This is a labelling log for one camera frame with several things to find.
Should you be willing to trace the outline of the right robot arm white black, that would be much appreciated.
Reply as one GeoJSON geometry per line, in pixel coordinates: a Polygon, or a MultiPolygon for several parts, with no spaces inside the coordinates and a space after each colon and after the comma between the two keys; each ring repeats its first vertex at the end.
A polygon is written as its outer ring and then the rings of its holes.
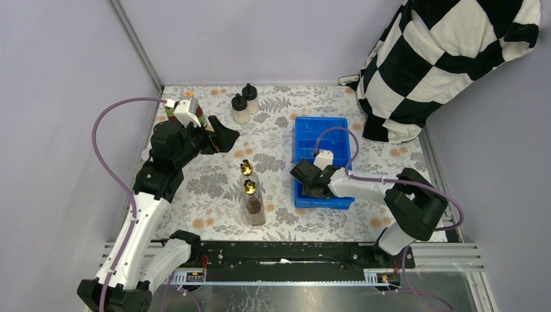
{"type": "Polygon", "coordinates": [[[360,174],[345,167],[321,169],[302,159],[290,171],[303,194],[328,200],[354,198],[386,205],[394,223],[383,230],[372,251],[375,264],[388,268],[415,241],[428,241],[436,231],[448,200],[416,170],[404,168],[395,178],[360,174]]]}

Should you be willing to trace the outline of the blue plastic divided bin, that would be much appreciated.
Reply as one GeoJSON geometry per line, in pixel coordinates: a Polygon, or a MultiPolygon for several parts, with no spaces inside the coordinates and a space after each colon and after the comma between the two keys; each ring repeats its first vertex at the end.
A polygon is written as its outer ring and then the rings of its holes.
{"type": "MultiPolygon", "coordinates": [[[[301,116],[294,124],[294,163],[305,159],[315,165],[332,164],[343,167],[351,158],[347,119],[338,117],[301,116]]],[[[294,181],[294,206],[347,210],[353,198],[312,198],[303,194],[303,185],[294,181]]]]}

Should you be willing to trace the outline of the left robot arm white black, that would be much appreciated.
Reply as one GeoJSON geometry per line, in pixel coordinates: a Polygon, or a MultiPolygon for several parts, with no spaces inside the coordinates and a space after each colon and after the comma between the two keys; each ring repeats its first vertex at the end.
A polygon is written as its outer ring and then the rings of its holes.
{"type": "Polygon", "coordinates": [[[238,131],[209,116],[209,131],[194,122],[168,120],[153,128],[149,158],[136,175],[131,208],[107,260],[77,295],[91,311],[148,311],[156,290],[179,266],[201,261],[200,237],[176,231],[152,260],[144,256],[155,228],[183,182],[183,168],[198,155],[228,153],[238,131]]]}

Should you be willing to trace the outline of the glass oil bottle gold spout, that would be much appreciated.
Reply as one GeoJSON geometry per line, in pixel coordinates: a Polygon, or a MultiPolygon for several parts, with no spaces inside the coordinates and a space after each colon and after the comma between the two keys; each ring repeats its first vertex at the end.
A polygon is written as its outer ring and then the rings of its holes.
{"type": "Polygon", "coordinates": [[[262,226],[266,223],[262,194],[257,185],[250,179],[244,182],[244,206],[252,226],[262,226]]]}

